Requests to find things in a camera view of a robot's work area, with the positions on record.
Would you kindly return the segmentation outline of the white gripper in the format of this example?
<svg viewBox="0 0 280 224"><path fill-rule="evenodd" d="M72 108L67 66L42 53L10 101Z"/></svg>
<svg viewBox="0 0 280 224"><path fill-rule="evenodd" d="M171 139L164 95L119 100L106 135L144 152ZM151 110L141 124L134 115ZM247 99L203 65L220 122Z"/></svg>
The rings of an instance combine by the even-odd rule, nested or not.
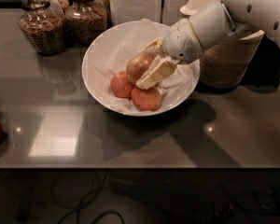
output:
<svg viewBox="0 0 280 224"><path fill-rule="evenodd" d="M164 38L156 37L140 53L155 58L148 70L136 81L138 88L148 90L175 72L177 60L192 63L203 56L204 50L190 20L181 19L168 29Z"/></svg>

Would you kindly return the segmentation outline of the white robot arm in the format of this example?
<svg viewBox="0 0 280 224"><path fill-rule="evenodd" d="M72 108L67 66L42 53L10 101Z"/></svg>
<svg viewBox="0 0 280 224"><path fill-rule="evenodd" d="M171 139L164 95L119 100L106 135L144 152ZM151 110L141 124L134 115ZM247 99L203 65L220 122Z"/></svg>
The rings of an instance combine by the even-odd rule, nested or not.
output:
<svg viewBox="0 0 280 224"><path fill-rule="evenodd" d="M193 63L213 46L258 30L280 48L280 0L216 0L143 48L154 61L136 86L150 89L172 75L179 63Z"/></svg>

